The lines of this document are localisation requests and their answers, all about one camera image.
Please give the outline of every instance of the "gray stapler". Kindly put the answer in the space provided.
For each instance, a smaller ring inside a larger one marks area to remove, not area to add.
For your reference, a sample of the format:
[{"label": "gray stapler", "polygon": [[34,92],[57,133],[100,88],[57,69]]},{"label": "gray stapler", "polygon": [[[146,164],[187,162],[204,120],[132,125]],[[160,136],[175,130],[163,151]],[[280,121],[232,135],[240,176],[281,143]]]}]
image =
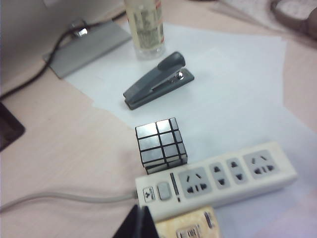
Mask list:
[{"label": "gray stapler", "polygon": [[123,93],[124,102],[133,110],[194,80],[184,66],[181,53],[172,53]]}]

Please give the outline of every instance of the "white paper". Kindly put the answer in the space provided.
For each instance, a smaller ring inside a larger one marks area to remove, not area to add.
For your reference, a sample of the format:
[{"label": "white paper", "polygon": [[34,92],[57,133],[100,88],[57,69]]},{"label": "white paper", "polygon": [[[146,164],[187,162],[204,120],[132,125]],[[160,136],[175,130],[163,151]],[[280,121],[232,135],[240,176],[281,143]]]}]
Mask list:
[{"label": "white paper", "polygon": [[[299,180],[278,192],[216,209],[224,237],[248,238],[317,187],[317,136],[282,106],[285,43],[277,37],[165,25],[167,52],[137,61],[132,42],[66,78],[131,128],[176,117],[189,163],[277,141]],[[133,111],[122,93],[179,50],[195,80]]]}]

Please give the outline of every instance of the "wooden desk surface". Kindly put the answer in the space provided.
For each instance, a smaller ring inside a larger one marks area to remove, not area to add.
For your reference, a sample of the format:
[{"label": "wooden desk surface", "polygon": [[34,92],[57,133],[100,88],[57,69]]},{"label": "wooden desk surface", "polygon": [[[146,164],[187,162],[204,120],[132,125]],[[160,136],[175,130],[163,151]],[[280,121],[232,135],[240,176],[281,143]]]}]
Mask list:
[{"label": "wooden desk surface", "polygon": [[[167,22],[232,33],[277,35],[263,27],[210,10],[213,3],[162,0]],[[284,104],[317,132],[317,50],[296,38],[287,41]],[[35,64],[2,85],[3,91],[33,75]],[[51,70],[4,104],[26,127],[25,134],[1,153],[1,203],[55,190],[112,196],[135,188],[145,175],[134,130],[113,114],[93,108],[91,99]],[[42,199],[1,215],[1,237],[111,237],[137,201],[90,205]]]}]

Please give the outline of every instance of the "power strip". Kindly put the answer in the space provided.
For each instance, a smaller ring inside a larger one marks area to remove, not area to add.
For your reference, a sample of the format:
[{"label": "power strip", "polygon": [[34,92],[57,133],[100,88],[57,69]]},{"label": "power strip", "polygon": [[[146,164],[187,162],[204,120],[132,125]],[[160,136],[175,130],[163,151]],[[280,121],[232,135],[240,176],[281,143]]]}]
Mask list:
[{"label": "power strip", "polygon": [[276,142],[136,178],[140,206],[155,221],[222,206],[291,184],[297,173]]}]

